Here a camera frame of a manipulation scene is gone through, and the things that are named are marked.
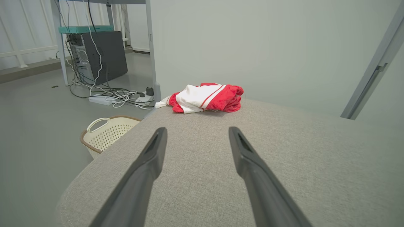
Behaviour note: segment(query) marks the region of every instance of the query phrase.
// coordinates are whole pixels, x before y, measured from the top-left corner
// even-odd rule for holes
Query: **laundry basket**
[[[91,130],[98,122],[106,121],[100,127]],[[133,128],[140,120],[128,116],[114,116],[110,118],[99,118],[93,121],[87,130],[81,133],[80,141],[87,147],[93,158],[96,158],[111,144]]]

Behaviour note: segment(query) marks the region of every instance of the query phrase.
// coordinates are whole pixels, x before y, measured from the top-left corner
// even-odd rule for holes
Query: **red and white towel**
[[[172,106],[176,113],[196,113],[207,109],[235,112],[240,109],[243,88],[233,85],[202,83],[188,85],[183,91],[174,93],[155,104],[156,108]]]

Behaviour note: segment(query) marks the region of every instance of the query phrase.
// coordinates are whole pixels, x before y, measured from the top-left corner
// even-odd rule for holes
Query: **power strip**
[[[105,100],[105,98],[106,98],[106,96],[96,94],[94,96],[89,97],[88,99],[90,100],[90,102],[93,102],[93,103],[98,103],[98,104],[102,104],[102,105],[111,105],[112,101]]]
[[[145,103],[139,103],[139,105],[150,105],[150,103],[152,102],[152,100],[154,99],[153,95],[146,95],[146,92],[143,92],[145,94],[144,97],[139,97],[137,98],[137,102],[145,102]]]

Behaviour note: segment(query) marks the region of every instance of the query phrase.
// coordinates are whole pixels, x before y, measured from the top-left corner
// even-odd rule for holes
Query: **black power adapter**
[[[153,96],[153,95],[154,95],[154,90],[153,90],[153,88],[146,88],[146,95]]]

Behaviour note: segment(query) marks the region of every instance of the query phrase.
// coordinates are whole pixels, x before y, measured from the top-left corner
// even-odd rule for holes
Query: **computer tower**
[[[128,72],[121,32],[92,32],[91,35],[101,54],[102,69],[98,78],[98,70],[101,68],[100,58],[90,33],[67,34],[78,76],[88,84],[94,84],[97,78],[95,85],[99,85]]]

